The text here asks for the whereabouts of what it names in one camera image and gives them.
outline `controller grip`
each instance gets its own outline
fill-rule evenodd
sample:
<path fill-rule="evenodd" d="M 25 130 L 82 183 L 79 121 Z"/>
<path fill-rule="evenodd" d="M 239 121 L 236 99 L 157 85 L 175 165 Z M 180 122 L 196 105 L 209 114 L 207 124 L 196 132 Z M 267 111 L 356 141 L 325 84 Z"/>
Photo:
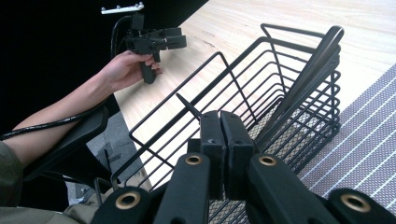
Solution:
<path fill-rule="evenodd" d="M 140 63 L 140 69 L 142 70 L 143 80 L 147 84 L 151 84 L 155 80 L 155 71 L 151 69 L 150 66 L 147 66 L 144 62 Z"/>

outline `black wire basket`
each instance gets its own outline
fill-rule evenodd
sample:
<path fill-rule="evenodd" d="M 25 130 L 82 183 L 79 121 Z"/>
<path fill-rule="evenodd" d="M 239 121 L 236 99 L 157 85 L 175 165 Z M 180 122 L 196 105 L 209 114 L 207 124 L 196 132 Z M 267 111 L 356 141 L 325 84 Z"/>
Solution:
<path fill-rule="evenodd" d="M 139 186 L 150 190 L 171 178 L 178 157 L 187 152 L 189 139 L 199 138 L 200 129 L 177 93 L 188 96 L 201 113 L 235 113 L 260 152 L 278 156 L 296 174 L 301 171 L 339 131 L 336 94 L 340 88 L 336 81 L 340 73 L 335 70 L 339 39 L 270 24 L 262 24 L 262 30 L 264 36 L 232 63 L 228 64 L 220 52 L 212 55 L 133 127 L 130 136 L 137 153 L 113 179 L 131 165 L 138 167 L 132 175 L 144 174 Z M 273 38 L 268 30 L 282 40 Z M 327 42 L 326 48 L 320 45 L 323 42 Z M 164 113 L 169 120 L 163 120 Z M 248 222 L 245 203 L 211 201 L 209 221 Z"/>

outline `sleeve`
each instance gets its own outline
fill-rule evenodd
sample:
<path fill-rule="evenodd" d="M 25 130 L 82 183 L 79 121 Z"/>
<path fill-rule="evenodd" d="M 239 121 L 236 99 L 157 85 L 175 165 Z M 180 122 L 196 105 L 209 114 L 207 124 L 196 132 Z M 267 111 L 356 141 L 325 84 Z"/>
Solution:
<path fill-rule="evenodd" d="M 0 141 L 0 206 L 17 206 L 21 198 L 23 166 L 14 152 Z"/>

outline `forearm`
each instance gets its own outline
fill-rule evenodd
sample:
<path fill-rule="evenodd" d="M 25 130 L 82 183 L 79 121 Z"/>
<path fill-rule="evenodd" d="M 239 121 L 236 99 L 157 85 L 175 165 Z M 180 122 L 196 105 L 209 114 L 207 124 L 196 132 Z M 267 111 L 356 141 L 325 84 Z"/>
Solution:
<path fill-rule="evenodd" d="M 100 104 L 113 92 L 108 85 L 105 85 L 105 82 L 106 80 L 100 74 L 92 77 L 62 100 L 21 122 L 15 129 L 66 119 Z M 26 133 L 4 140 L 4 143 L 14 150 L 21 163 L 26 166 L 53 148 L 76 124 L 77 122 L 73 122 L 47 130 Z"/>

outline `human hand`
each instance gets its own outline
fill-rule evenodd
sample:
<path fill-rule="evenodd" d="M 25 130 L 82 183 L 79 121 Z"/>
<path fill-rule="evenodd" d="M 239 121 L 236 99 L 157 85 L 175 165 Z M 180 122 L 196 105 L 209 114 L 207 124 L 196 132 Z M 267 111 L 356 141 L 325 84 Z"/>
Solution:
<path fill-rule="evenodd" d="M 152 55 L 138 55 L 126 50 L 114 57 L 98 75 L 104 77 L 113 92 L 119 91 L 142 79 L 139 62 L 151 66 L 156 74 L 161 73 L 160 65 L 154 62 Z"/>

